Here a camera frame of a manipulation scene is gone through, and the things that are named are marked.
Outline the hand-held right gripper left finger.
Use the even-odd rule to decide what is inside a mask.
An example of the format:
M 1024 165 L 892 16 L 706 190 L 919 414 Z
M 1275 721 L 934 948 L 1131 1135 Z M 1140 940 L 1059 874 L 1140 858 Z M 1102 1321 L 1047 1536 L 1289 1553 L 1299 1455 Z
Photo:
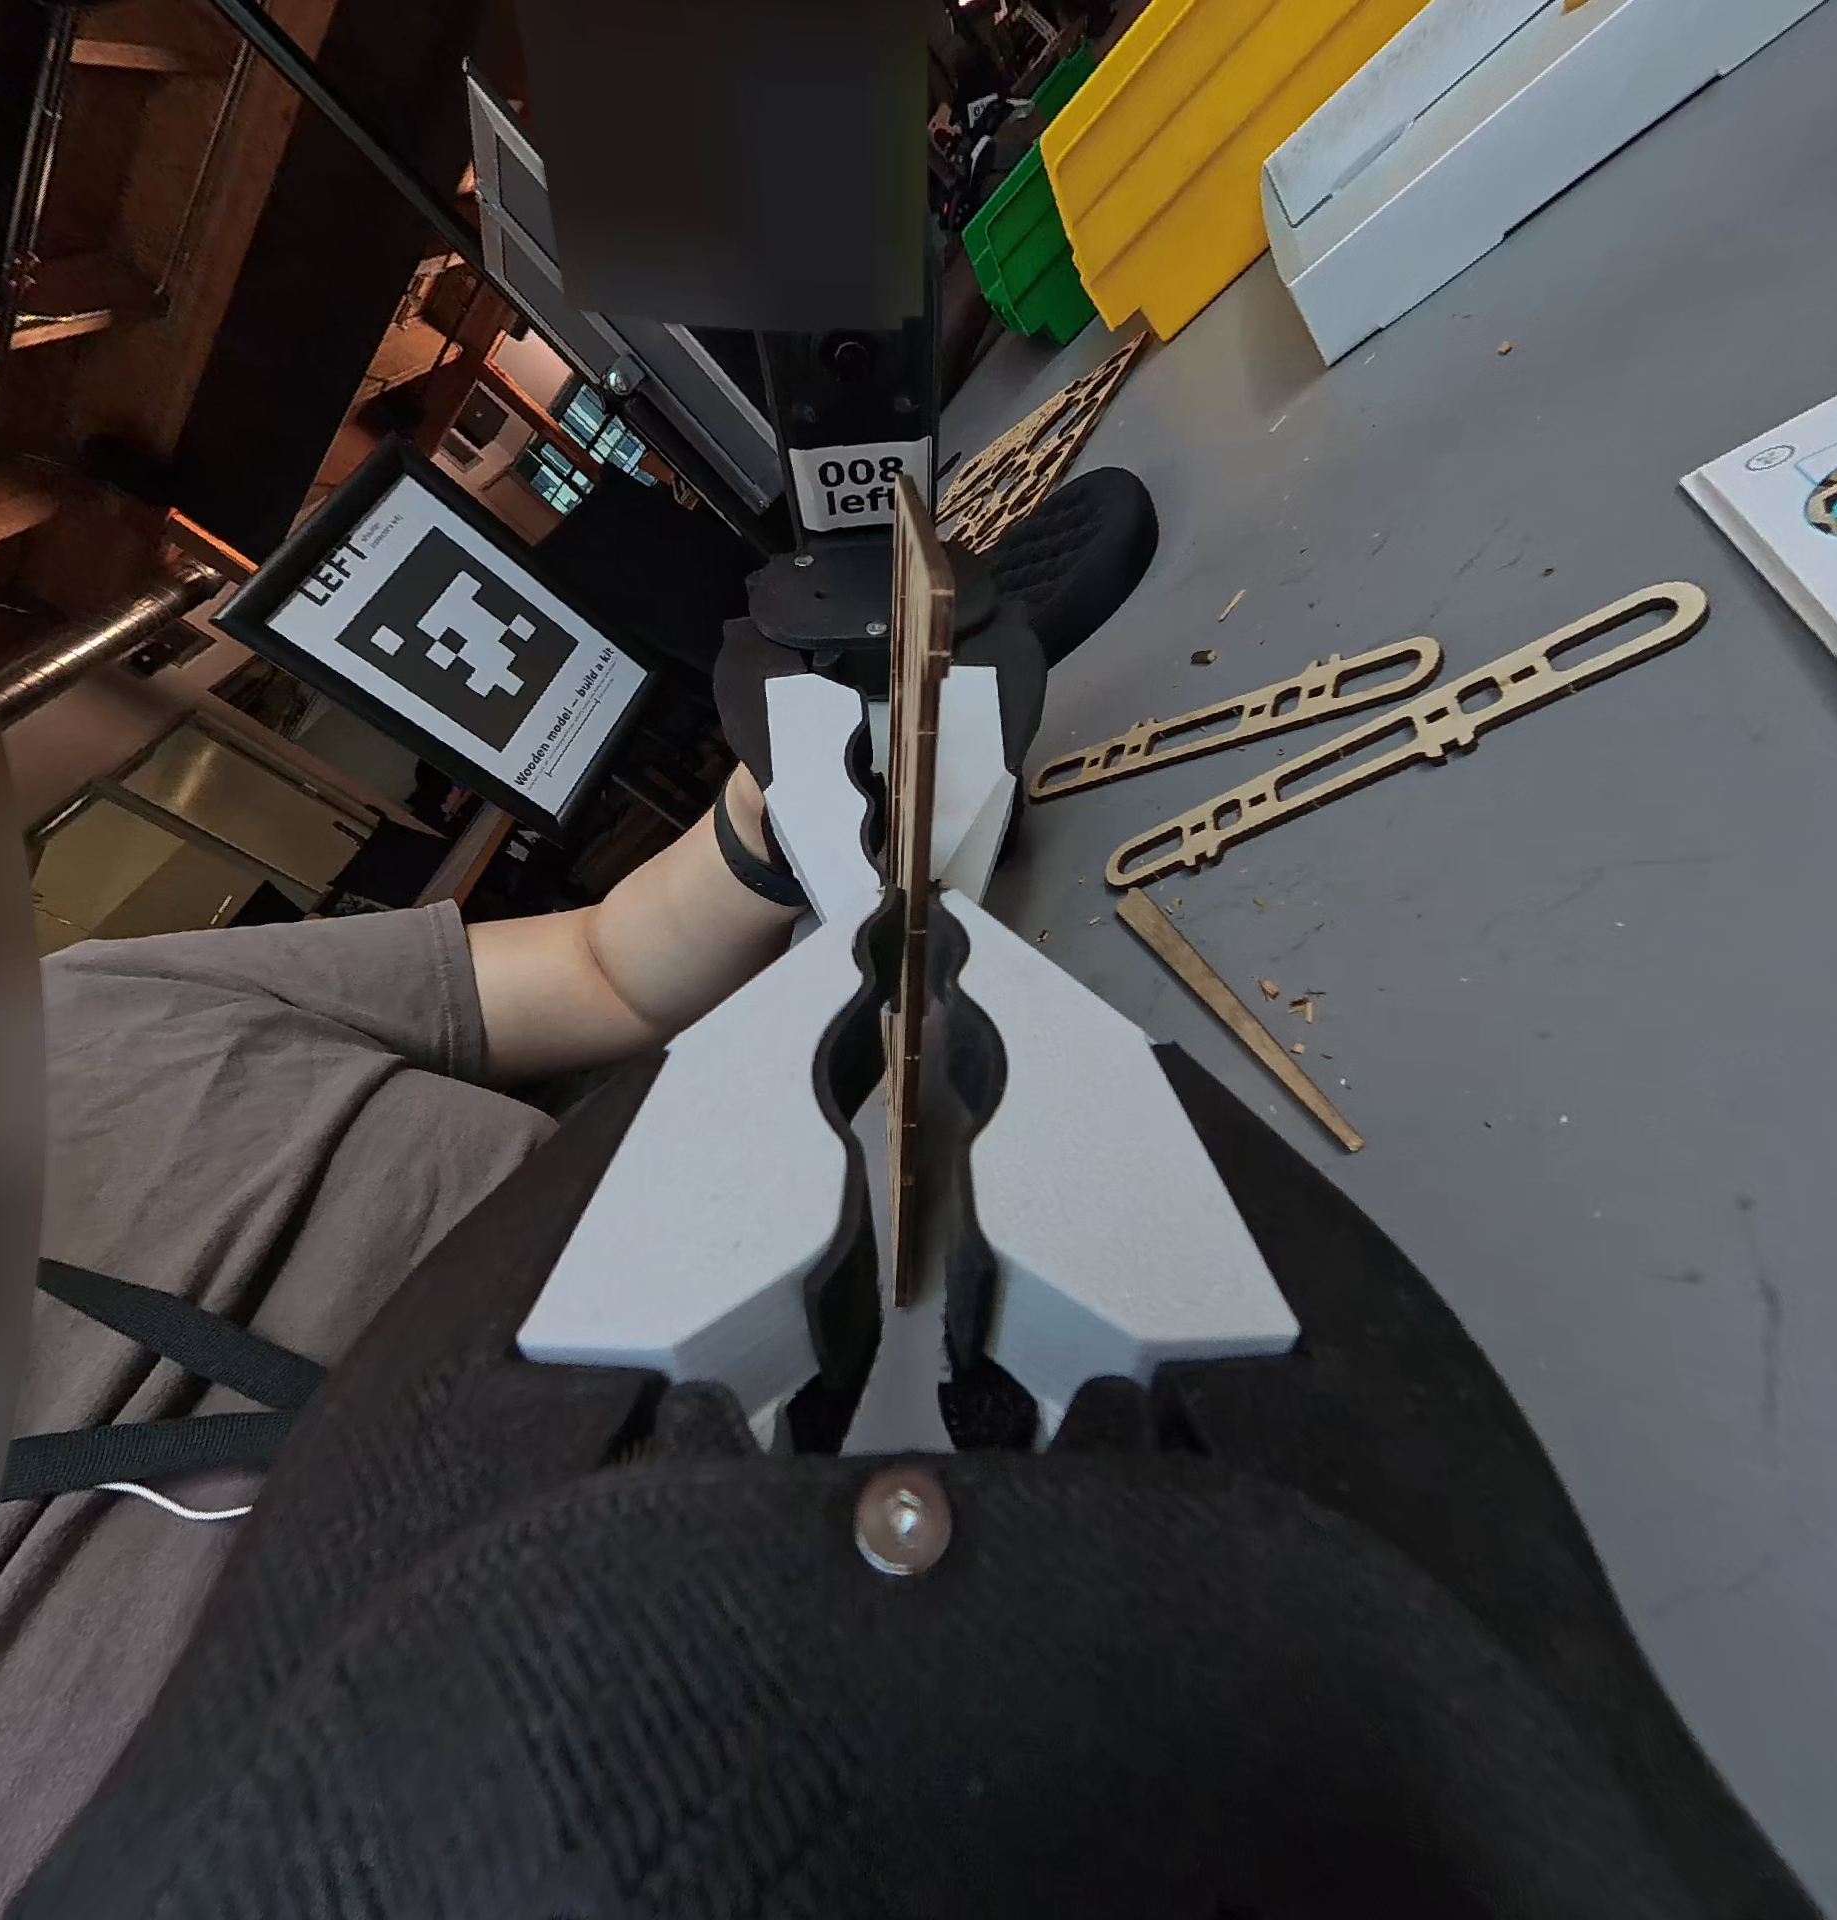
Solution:
M 528 1360 L 727 1387 L 835 1446 L 882 1348 L 859 1109 L 896 893 L 841 910 L 665 1053 L 516 1335 Z

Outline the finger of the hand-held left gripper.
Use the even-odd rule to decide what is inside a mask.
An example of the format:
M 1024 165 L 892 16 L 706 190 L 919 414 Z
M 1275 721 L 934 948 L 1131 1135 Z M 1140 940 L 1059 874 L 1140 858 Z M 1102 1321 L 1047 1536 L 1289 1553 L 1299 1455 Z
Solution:
M 882 902 L 866 846 L 869 790 L 856 769 L 871 753 L 866 700 L 822 675 L 766 683 L 770 781 L 766 815 L 822 919 L 859 919 Z
M 1020 783 L 1004 758 L 1000 674 L 952 664 L 941 690 L 930 796 L 930 878 L 987 898 Z

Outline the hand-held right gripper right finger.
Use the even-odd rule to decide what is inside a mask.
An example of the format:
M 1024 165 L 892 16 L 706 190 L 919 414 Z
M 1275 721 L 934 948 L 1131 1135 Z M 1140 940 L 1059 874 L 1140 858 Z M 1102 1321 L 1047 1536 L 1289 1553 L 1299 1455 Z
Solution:
M 955 1451 L 1032 1451 L 1092 1380 L 1287 1356 L 1299 1323 L 1147 1035 L 956 890 L 928 968 Z

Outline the thin wooden parts sheet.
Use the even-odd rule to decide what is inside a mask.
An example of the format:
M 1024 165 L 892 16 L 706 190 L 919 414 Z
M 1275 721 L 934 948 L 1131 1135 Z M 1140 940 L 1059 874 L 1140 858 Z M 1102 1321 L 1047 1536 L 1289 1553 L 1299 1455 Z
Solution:
M 889 647 L 888 892 L 896 896 L 892 979 L 882 1019 L 888 1268 L 911 1303 L 918 1248 L 921 1038 L 928 1004 L 930 873 L 938 707 L 955 647 L 955 569 L 908 476 L 896 480 Z

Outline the person's left forearm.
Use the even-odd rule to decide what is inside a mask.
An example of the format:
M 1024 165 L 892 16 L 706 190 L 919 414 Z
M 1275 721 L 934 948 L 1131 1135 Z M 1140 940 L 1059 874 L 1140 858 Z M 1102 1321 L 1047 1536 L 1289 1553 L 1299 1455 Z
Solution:
M 797 918 L 735 877 L 703 818 L 594 907 L 470 925 L 485 1082 L 667 1043 L 774 962 Z

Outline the perforated wooden parts sheet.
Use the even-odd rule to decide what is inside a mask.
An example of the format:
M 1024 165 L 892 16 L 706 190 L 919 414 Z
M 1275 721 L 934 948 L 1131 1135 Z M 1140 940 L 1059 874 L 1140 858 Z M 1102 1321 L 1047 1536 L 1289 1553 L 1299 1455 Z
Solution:
M 1047 501 L 1149 346 L 1149 331 L 1070 381 L 1030 418 L 972 456 L 941 494 L 934 530 L 945 544 L 987 554 Z

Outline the slotted wooden strip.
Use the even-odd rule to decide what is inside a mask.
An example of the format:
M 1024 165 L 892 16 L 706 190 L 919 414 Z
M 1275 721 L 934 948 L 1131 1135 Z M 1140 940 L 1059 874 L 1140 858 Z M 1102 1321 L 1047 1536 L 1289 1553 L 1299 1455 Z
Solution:
M 1409 766 L 1468 753 L 1484 733 L 1527 711 L 1667 654 L 1697 634 L 1707 617 L 1709 596 L 1691 583 L 1660 583 L 1615 601 L 1126 841 L 1105 878 L 1131 890 L 1212 866 L 1243 841 Z
M 1171 719 L 1149 719 L 1090 748 L 1048 758 L 1030 781 L 1026 796 L 1039 804 L 1380 707 L 1435 683 L 1442 660 L 1442 645 L 1435 637 L 1409 637 L 1358 655 L 1315 660 L 1279 682 Z

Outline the wooden wedge strip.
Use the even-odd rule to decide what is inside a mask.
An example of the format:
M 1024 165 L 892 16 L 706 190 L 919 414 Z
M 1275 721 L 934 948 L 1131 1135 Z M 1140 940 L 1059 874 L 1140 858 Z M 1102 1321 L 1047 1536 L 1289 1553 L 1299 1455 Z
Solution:
M 1341 1150 L 1361 1153 L 1366 1140 L 1359 1130 L 1338 1113 L 1338 1106 L 1318 1091 L 1294 1056 L 1272 1038 L 1198 948 L 1145 893 L 1126 892 L 1117 902 L 1117 919 L 1250 1053 L 1254 1064 L 1266 1069 L 1306 1114 L 1315 1117 Z

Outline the black mesh wrist rest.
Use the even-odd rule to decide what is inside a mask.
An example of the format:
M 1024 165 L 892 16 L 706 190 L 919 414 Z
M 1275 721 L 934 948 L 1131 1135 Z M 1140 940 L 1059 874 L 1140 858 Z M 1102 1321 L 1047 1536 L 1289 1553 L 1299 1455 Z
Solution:
M 1000 603 L 972 637 L 955 641 L 955 660 L 995 664 L 1001 641 L 1026 631 L 1047 667 L 1057 667 L 1123 608 L 1158 540 L 1153 497 L 1126 467 L 1061 484 L 981 550 L 949 540 L 955 571 L 970 566 Z

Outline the black framed tag sign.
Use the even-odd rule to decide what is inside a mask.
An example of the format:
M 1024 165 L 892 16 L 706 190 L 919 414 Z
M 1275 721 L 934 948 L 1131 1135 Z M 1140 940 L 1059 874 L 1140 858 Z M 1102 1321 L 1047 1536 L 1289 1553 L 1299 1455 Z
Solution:
M 659 670 L 393 435 L 217 614 L 236 641 L 555 841 Z

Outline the yellow plastic bin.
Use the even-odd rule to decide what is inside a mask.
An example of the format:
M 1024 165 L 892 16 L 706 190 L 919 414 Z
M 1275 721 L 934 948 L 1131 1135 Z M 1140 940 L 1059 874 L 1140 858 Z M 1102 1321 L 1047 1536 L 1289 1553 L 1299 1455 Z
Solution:
M 1043 134 L 1097 317 L 1182 333 L 1266 250 L 1261 180 L 1420 2 L 1151 2 Z

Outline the person's grey-brown shirt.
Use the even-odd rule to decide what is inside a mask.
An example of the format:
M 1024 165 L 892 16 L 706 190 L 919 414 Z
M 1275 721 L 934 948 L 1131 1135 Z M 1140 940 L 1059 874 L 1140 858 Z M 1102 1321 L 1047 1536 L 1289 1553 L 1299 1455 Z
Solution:
M 77 944 L 41 974 L 41 1253 L 321 1364 L 550 1134 L 485 1087 L 454 907 Z M 116 1494 L 0 1509 L 0 1833 L 68 1819 L 236 1531 Z

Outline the white cardboard box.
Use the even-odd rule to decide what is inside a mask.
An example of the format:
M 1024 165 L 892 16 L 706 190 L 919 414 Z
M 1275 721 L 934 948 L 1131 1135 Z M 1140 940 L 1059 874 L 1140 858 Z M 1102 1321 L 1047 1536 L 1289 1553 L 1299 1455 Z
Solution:
M 1265 161 L 1269 254 L 1336 365 L 1812 2 L 1433 2 Z

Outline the illustrated instruction booklet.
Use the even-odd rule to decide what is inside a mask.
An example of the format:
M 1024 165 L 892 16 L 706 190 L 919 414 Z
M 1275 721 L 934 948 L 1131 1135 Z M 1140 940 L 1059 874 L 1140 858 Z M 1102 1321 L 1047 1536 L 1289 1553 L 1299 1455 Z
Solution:
M 1680 480 L 1837 660 L 1837 396 Z

